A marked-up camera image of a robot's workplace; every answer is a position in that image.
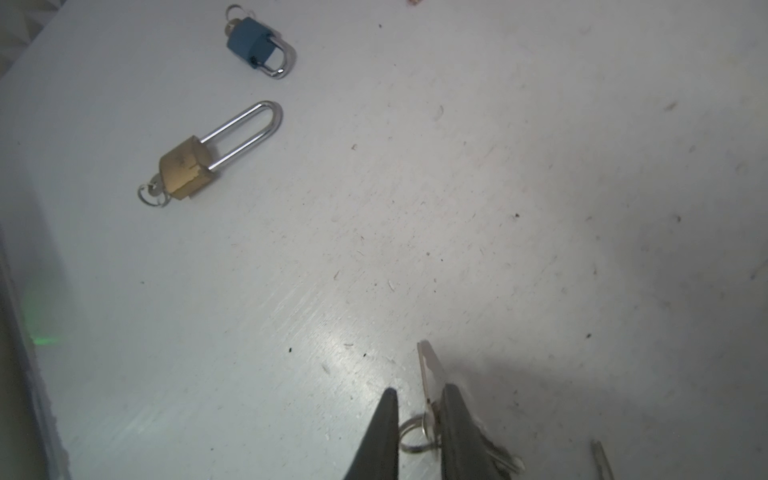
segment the padlock body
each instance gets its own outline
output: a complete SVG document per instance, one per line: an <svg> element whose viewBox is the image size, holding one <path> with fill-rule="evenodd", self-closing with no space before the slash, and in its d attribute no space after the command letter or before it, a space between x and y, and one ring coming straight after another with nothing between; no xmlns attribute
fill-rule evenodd
<svg viewBox="0 0 768 480"><path fill-rule="evenodd" d="M251 67L257 68L275 51L275 44L270 40L272 34L264 25L246 17L232 29L227 48Z"/></svg>
<svg viewBox="0 0 768 480"><path fill-rule="evenodd" d="M189 137L160 158L160 176L165 189L177 200L188 197L215 178L208 170L213 162L200 139Z"/></svg>

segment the metal key ring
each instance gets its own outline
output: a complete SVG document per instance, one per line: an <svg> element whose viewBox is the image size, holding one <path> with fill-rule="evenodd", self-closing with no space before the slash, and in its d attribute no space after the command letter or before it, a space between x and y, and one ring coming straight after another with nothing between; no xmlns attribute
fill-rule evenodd
<svg viewBox="0 0 768 480"><path fill-rule="evenodd" d="M411 419L406 420L402 425L400 425L400 429L399 429L400 449L403 450L405 453L423 453L423 452L428 452L429 450L434 450L438 448L437 442L424 443L421 445L409 445L407 443L404 443L404 441L402 440L403 437L405 437L412 430L422 428L422 426L424 425L424 415L426 414L423 413L421 415L417 415Z"/></svg>
<svg viewBox="0 0 768 480"><path fill-rule="evenodd" d="M232 5L228 6L227 10L224 12L224 17L227 19L227 22L231 22L231 20L232 20L230 18L230 12L235 10L235 9L237 9L237 8L242 10L243 13L245 14L245 16L251 17L254 20L256 19L256 13L254 13L253 10L246 10L245 8L242 7L242 5L238 5L237 3L233 3Z"/></svg>
<svg viewBox="0 0 768 480"><path fill-rule="evenodd" d="M142 194L142 192L144 192L146 190L149 190L150 187L152 187L151 184L141 184L141 185L139 185L139 189L136 191L136 194L139 196L139 200L141 200L141 203L143 203L144 205L149 205L150 207L160 207L160 208L165 207L166 205L168 205L168 202L170 202L170 195L168 194L167 191L165 191L165 189L163 189L163 200L162 201L160 201L158 199L157 202L150 202L149 200L145 199L144 195Z"/></svg>

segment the white table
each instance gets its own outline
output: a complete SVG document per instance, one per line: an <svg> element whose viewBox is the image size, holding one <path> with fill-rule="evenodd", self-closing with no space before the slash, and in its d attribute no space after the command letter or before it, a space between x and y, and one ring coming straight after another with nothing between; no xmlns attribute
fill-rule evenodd
<svg viewBox="0 0 768 480"><path fill-rule="evenodd" d="M6 249L72 478L342 478L426 338L526 478L759 478L768 9L70 0L0 80ZM258 100L194 199L159 156ZM401 455L403 478L438 478Z"/></svg>

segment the padlock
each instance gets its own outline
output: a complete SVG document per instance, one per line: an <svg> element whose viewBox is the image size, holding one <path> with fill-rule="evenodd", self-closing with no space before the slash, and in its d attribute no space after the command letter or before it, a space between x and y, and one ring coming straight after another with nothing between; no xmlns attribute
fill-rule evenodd
<svg viewBox="0 0 768 480"><path fill-rule="evenodd" d="M230 5L227 8L227 26L224 33L227 34L227 48L235 55L242 58L252 68L258 68L272 78L282 78L288 74L293 66L293 49L285 43L272 29L260 24L250 16L246 18L229 19L230 11L240 8L239 5ZM275 51L275 48L283 53L283 63L276 70L266 66L266 60Z"/></svg>
<svg viewBox="0 0 768 480"><path fill-rule="evenodd" d="M272 119L269 124L229 153L219 159L214 159L206 144L235 124L262 110L272 111ZM194 135L189 137L160 158L160 173L152 177L146 184L139 186L139 200L150 207L165 207L171 198L182 200L194 194L216 178L216 170L226 162L243 153L249 147L254 147L266 140L277 130L282 120L283 109L279 104L273 101L261 101L240 112L208 135L202 138ZM148 200L144 196L145 193L150 197L155 197L157 201Z"/></svg>

